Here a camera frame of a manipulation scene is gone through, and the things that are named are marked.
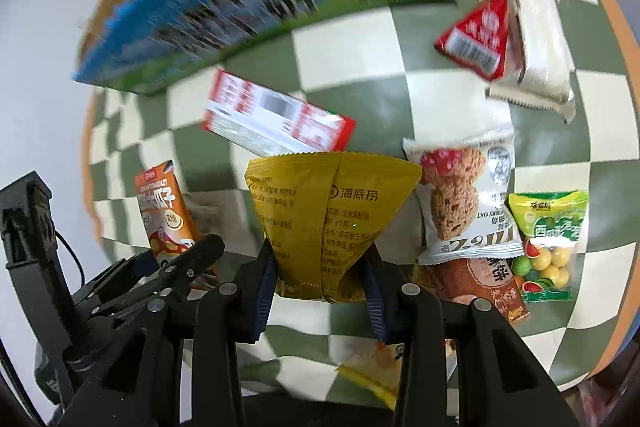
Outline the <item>white wafer packet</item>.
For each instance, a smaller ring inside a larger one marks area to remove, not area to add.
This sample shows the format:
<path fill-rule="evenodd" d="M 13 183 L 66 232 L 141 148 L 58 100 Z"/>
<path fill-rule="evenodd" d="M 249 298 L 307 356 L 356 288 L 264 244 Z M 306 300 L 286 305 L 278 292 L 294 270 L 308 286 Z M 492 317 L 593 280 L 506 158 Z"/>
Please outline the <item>white wafer packet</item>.
<path fill-rule="evenodd" d="M 570 85 L 572 59 L 556 0 L 506 0 L 506 68 L 486 89 L 488 98 L 559 114 L 576 115 Z"/>

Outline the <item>brown snack packet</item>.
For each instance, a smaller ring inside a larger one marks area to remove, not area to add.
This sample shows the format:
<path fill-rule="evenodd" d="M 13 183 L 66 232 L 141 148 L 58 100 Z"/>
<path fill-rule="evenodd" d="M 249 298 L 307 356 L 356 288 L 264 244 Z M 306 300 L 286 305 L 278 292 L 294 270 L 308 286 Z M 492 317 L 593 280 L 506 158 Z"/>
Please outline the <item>brown snack packet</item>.
<path fill-rule="evenodd" d="M 510 322 L 529 312 L 506 260 L 457 259 L 441 265 L 416 265 L 411 280 L 439 298 L 469 305 L 484 298 Z"/>

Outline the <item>green white checkered blanket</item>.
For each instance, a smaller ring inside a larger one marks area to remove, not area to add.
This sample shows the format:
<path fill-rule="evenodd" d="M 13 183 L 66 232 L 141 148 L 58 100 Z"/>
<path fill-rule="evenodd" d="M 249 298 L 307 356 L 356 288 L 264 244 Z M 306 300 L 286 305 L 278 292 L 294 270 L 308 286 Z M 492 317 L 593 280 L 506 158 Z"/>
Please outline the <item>green white checkered blanket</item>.
<path fill-rule="evenodd" d="M 555 114 L 484 97 L 472 72 L 432 46 L 439 31 L 477 0 L 382 8 L 306 28 L 233 57 L 233 74 L 356 120 L 350 146 L 397 155 L 423 140 L 431 122 L 452 135 L 513 124 L 514 187 L 590 196 L 575 259 L 574 299 L 536 303 L 518 325 L 528 347 L 563 389 L 605 369 L 638 325 L 639 46 L 616 0 L 558 0 L 573 59 L 577 114 Z M 250 154 L 201 122 L 211 69 L 152 98 L 99 90 L 90 105 L 87 195 L 99 245 L 115 260 L 146 236 L 134 176 L 170 159 L 180 186 L 218 209 L 232 253 L 251 255 L 259 232 L 243 174 Z"/>

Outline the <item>small red sauce packet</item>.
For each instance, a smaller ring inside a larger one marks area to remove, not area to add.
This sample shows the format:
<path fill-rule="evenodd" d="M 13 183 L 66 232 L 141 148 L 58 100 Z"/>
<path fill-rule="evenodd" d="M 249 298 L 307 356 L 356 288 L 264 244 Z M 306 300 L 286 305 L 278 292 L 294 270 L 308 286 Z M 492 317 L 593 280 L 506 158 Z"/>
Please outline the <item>small red sauce packet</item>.
<path fill-rule="evenodd" d="M 480 78 L 495 81 L 506 69 L 509 0 L 483 0 L 434 42 L 434 48 Z"/>

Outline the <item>red white long snack packet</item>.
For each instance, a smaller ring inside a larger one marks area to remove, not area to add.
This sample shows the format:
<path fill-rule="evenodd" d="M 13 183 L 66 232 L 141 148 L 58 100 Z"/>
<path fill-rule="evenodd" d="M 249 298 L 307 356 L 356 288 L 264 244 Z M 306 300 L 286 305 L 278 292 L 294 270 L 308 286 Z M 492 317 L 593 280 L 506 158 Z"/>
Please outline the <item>red white long snack packet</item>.
<path fill-rule="evenodd" d="M 345 150 L 356 121 L 216 70 L 204 128 L 260 157 Z"/>

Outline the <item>yellow egg biscuit packet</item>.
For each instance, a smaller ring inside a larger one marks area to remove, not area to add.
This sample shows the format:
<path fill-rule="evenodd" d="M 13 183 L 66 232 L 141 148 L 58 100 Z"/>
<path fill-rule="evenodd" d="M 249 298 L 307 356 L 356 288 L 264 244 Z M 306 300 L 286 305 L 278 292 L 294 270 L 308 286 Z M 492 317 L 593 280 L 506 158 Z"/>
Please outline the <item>yellow egg biscuit packet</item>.
<path fill-rule="evenodd" d="M 375 343 L 372 348 L 352 355 L 337 367 L 337 372 L 352 383 L 372 392 L 393 410 L 400 384 L 404 345 Z"/>

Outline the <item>green fruit candy packet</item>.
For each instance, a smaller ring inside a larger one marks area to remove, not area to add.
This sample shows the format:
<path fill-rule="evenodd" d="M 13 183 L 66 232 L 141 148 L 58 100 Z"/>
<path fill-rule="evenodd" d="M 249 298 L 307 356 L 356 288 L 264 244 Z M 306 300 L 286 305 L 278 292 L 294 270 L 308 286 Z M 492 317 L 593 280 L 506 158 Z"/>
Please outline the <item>green fruit candy packet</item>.
<path fill-rule="evenodd" d="M 574 299 L 575 258 L 588 202 L 585 190 L 509 195 L 524 251 L 511 260 L 511 271 L 524 303 Z"/>

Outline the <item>orange sunflower seed bag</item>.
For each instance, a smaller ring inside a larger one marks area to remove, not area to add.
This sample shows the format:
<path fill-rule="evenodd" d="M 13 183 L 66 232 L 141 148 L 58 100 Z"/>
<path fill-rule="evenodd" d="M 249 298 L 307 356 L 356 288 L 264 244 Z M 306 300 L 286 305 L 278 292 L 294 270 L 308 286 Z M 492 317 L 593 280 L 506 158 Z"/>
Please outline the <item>orange sunflower seed bag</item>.
<path fill-rule="evenodd" d="M 185 253 L 201 237 L 179 186 L 175 166 L 164 161 L 134 178 L 151 251 L 159 265 Z"/>

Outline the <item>yellow hotpot seasoning packet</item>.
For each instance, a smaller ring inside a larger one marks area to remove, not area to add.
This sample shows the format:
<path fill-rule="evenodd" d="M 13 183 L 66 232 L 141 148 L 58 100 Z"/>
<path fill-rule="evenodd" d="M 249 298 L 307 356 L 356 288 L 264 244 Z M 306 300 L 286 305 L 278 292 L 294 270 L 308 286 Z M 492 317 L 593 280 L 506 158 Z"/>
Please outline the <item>yellow hotpot seasoning packet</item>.
<path fill-rule="evenodd" d="M 271 244 L 283 298 L 358 303 L 349 270 L 393 221 L 422 168 L 355 152 L 251 160 L 244 179 Z"/>

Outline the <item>white oat cookie packet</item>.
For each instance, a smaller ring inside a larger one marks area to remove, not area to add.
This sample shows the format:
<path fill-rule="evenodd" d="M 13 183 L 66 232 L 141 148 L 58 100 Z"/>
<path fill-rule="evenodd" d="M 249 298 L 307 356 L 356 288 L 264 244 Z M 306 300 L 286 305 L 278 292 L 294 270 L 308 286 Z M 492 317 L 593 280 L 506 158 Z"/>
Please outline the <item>white oat cookie packet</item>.
<path fill-rule="evenodd" d="M 513 142 L 511 126 L 438 145 L 402 141 L 408 161 L 422 168 L 416 186 L 425 241 L 420 265 L 524 254 L 518 227 L 506 207 Z"/>

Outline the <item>pale green snack packet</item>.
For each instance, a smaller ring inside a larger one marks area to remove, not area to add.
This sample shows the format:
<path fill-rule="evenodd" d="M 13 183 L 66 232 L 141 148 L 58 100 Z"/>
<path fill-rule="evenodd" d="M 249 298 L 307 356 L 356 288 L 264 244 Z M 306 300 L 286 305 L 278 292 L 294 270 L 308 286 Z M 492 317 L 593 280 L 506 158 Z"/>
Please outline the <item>pale green snack packet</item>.
<path fill-rule="evenodd" d="M 216 233 L 219 225 L 219 211 L 214 196 L 208 192 L 192 192 L 183 196 L 186 208 L 198 233 Z"/>

